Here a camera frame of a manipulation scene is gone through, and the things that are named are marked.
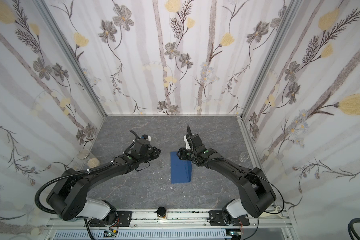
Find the dark blue envelope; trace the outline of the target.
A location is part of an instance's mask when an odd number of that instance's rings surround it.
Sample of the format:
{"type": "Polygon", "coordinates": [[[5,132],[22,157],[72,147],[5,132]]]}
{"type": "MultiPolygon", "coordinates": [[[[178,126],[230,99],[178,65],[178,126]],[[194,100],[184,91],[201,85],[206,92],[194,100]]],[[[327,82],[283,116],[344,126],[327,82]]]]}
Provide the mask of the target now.
{"type": "Polygon", "coordinates": [[[180,160],[176,152],[171,152],[171,183],[190,183],[192,178],[192,162],[180,160]]]}

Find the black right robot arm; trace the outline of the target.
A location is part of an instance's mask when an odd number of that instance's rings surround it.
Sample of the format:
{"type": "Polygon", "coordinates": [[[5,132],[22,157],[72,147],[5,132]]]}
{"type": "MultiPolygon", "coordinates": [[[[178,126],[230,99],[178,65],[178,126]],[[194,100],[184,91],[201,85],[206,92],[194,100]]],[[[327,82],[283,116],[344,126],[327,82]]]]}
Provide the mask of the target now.
{"type": "Polygon", "coordinates": [[[177,152],[180,160],[191,161],[199,168],[213,170],[238,188],[240,197],[222,208],[225,224],[232,226],[236,219],[245,215],[258,218],[277,200],[271,183],[261,169],[251,170],[231,162],[218,151],[207,149],[198,135],[188,133],[184,136],[184,141],[186,146],[177,152]]]}

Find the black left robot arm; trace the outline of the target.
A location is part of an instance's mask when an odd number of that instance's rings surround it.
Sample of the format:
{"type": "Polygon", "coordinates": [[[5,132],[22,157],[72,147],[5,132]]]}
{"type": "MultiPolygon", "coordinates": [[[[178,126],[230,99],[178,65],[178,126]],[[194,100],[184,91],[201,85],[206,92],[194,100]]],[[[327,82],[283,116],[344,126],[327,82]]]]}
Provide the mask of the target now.
{"type": "Polygon", "coordinates": [[[152,146],[147,137],[138,138],[128,150],[106,164],[82,171],[68,169],[60,177],[48,181],[36,192],[35,205],[64,221],[94,218],[112,224],[116,221],[115,208],[105,200],[89,199],[88,192],[112,178],[137,170],[160,154],[161,150],[152,146]]]}

